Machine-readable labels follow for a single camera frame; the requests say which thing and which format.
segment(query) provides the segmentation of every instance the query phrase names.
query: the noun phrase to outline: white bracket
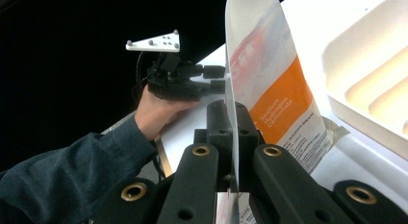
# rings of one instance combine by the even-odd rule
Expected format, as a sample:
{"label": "white bracket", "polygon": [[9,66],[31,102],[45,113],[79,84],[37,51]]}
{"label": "white bracket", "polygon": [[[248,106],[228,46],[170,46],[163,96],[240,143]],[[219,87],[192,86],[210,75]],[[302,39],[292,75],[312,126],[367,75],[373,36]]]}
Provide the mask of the white bracket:
{"label": "white bracket", "polygon": [[136,42],[128,40],[126,49],[129,51],[148,51],[148,52],[180,52],[180,38],[177,30],[174,33],[144,39]]}

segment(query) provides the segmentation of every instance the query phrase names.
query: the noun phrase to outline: hand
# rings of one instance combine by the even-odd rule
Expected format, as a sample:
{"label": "hand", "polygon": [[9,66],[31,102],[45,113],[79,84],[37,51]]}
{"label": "hand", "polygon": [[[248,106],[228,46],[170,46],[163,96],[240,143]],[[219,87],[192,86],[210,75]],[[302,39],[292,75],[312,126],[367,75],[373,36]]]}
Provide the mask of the hand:
{"label": "hand", "polygon": [[135,121],[144,136],[148,140],[152,140],[167,123],[175,119],[178,112],[190,109],[197,104],[198,102],[160,99],[149,92],[148,86],[146,86],[135,113]]}

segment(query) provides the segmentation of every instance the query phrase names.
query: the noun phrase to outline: bolt hole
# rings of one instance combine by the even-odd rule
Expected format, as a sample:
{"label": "bolt hole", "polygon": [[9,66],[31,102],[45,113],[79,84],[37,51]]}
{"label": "bolt hole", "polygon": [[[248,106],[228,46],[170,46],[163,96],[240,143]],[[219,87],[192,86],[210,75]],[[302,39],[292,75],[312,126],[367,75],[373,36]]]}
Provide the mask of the bolt hole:
{"label": "bolt hole", "polygon": [[272,155],[275,155],[275,154],[278,153],[278,151],[276,149],[268,149],[267,151],[268,151],[268,153],[270,153]]}
{"label": "bolt hole", "polygon": [[369,195],[366,194],[363,191],[360,191],[360,190],[354,190],[353,194],[356,195],[357,197],[361,198],[361,199],[364,199],[364,200],[369,199]]}
{"label": "bolt hole", "polygon": [[204,154],[204,153],[207,152],[207,150],[204,149],[204,148],[198,148],[198,149],[196,150],[196,152],[197,152],[198,154]]}
{"label": "bolt hole", "polygon": [[329,212],[322,210],[315,211],[315,216],[322,222],[329,223],[333,221],[333,216]]}
{"label": "bolt hole", "polygon": [[179,211],[178,215],[182,220],[185,221],[192,220],[192,218],[194,217],[192,210],[190,209],[182,209]]}
{"label": "bolt hole", "polygon": [[247,134],[249,134],[249,132],[247,130],[240,130],[240,134],[247,135]]}
{"label": "bolt hole", "polygon": [[141,193],[141,189],[139,187],[132,187],[127,190],[128,197],[133,197]]}

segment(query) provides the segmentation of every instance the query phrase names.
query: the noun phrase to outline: dark blue jacket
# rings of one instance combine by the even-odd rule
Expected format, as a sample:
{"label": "dark blue jacket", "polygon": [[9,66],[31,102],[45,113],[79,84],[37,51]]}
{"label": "dark blue jacket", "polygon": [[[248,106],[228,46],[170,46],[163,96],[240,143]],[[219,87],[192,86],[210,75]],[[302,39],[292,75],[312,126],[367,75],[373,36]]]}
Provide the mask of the dark blue jacket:
{"label": "dark blue jacket", "polygon": [[0,174],[0,223],[81,223],[155,154],[133,117]]}

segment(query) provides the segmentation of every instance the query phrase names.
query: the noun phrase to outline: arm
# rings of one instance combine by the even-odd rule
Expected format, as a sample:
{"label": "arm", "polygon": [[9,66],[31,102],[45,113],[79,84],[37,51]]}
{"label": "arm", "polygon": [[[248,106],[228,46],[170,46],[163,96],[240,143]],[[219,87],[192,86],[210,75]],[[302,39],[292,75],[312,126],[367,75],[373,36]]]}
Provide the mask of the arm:
{"label": "arm", "polygon": [[194,105],[161,100],[146,89],[135,116],[112,132],[89,134],[10,169],[0,181],[0,199],[36,223],[83,221],[114,185],[135,177],[150,161],[155,149],[148,140],[177,112]]}

